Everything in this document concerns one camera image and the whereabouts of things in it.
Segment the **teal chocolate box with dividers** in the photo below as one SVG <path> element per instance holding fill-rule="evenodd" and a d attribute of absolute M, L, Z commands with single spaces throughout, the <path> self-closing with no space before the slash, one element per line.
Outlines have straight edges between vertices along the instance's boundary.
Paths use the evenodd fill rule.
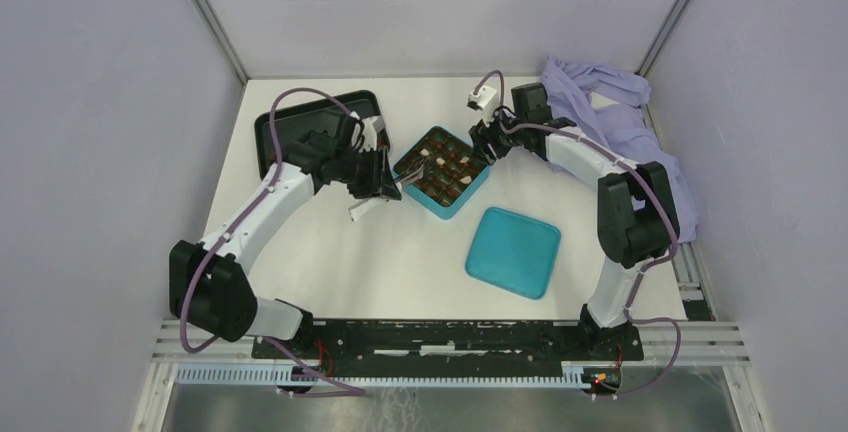
<path fill-rule="evenodd" d="M 473 156 L 473 147 L 448 130 L 431 127 L 392 167 L 395 176 L 399 176 L 426 148 L 430 155 L 427 174 L 403 191 L 414 201 L 442 220 L 453 218 L 488 179 L 488 166 Z M 460 164 L 462 157 L 469 157 L 467 164 Z M 436 164 L 437 158 L 443 158 L 443 167 Z M 470 175 L 473 181 L 464 185 L 460 179 Z"/>

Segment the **teal box lid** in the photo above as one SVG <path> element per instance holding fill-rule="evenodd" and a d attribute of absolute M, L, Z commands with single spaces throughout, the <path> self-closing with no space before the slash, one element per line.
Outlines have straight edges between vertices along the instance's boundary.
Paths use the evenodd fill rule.
<path fill-rule="evenodd" d="M 475 231 L 464 268 L 476 280 L 539 300 L 547 292 L 560 243 L 556 226 L 490 207 Z"/>

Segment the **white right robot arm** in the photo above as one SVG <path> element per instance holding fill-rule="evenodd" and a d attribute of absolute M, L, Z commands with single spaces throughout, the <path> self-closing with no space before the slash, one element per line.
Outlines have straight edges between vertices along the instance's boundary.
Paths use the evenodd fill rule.
<path fill-rule="evenodd" d="M 577 334 L 580 352 L 602 360 L 618 345 L 615 328 L 632 322 L 631 308 L 645 273 L 670 261 L 679 224 L 666 168 L 638 163 L 591 139 L 566 117 L 555 117 L 540 83 L 500 92 L 479 84 L 467 106 L 479 115 L 470 129 L 474 154 L 492 165 L 524 149 L 570 173 L 596 193 L 597 240 L 605 255 L 597 286 L 584 305 Z"/>

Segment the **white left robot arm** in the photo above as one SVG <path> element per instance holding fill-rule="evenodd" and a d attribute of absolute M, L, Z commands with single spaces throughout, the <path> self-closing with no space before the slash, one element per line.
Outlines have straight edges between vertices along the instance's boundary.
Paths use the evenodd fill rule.
<path fill-rule="evenodd" d="M 314 346 L 306 311 L 258 297 L 251 268 L 285 221 L 325 185 L 347 187 L 356 200 L 352 220 L 401 200 L 384 131 L 381 117 L 350 114 L 332 134 L 308 131 L 288 145 L 274 136 L 275 162 L 247 202 L 214 232 L 196 243 L 181 240 L 170 252 L 169 299 L 181 325 L 228 342 L 270 336 L 288 358 L 306 357 Z"/>

